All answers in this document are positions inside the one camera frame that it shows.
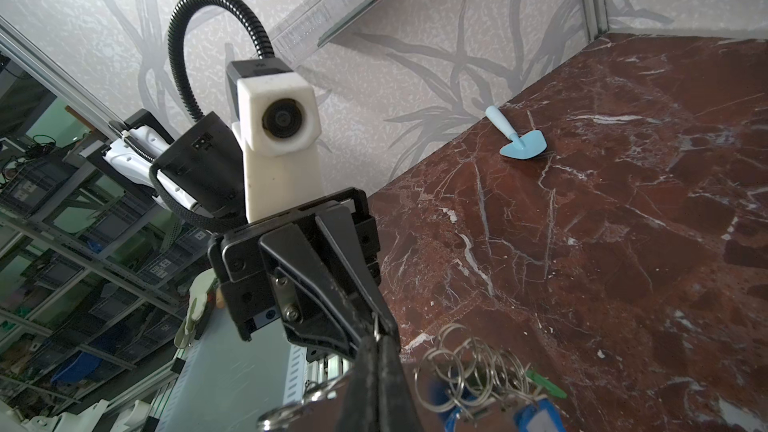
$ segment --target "red marble tabletop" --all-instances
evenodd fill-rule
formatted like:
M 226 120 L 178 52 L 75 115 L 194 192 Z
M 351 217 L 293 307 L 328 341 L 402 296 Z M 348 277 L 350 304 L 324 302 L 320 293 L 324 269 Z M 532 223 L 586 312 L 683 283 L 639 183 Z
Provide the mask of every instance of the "red marble tabletop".
M 768 43 L 608 34 L 502 111 L 547 151 L 481 120 L 372 196 L 404 361 L 460 322 L 570 432 L 768 430 Z

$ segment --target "bolt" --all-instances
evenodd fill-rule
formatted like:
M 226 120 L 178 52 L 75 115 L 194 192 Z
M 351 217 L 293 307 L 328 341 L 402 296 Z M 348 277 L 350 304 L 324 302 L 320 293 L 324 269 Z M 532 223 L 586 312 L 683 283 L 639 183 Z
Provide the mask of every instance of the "bolt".
M 295 305 L 289 305 L 283 310 L 283 317 L 288 322 L 296 322 L 299 320 L 299 309 Z

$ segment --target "shovel handle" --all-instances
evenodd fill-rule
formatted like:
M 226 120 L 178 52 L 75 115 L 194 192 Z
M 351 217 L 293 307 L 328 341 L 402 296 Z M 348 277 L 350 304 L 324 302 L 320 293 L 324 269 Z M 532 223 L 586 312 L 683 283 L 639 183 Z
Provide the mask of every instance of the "shovel handle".
M 509 120 L 504 117 L 502 111 L 497 107 L 490 106 L 487 108 L 485 110 L 485 116 L 491 120 L 491 123 L 496 126 L 496 129 L 499 129 L 507 139 L 514 141 L 519 138 L 518 133 L 509 124 Z

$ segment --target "blue spatula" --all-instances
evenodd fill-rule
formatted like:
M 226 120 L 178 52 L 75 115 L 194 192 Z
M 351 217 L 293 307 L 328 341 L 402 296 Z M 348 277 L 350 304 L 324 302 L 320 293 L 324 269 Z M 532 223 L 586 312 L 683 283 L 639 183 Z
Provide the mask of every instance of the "blue spatula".
M 507 144 L 498 151 L 503 156 L 520 159 L 532 158 L 547 148 L 547 141 L 544 140 L 541 130 L 531 130 L 520 137 L 498 108 L 490 106 L 485 110 L 485 116 L 491 120 L 496 129 L 502 131 L 504 137 L 512 140 L 511 144 Z

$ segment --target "camera lens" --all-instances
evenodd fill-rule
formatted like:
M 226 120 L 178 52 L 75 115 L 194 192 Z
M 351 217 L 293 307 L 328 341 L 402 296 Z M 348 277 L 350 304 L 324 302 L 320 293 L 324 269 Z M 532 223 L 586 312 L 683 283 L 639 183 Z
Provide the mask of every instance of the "camera lens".
M 274 101 L 264 112 L 264 130 L 278 139 L 294 136 L 301 129 L 302 116 L 299 104 L 293 99 Z

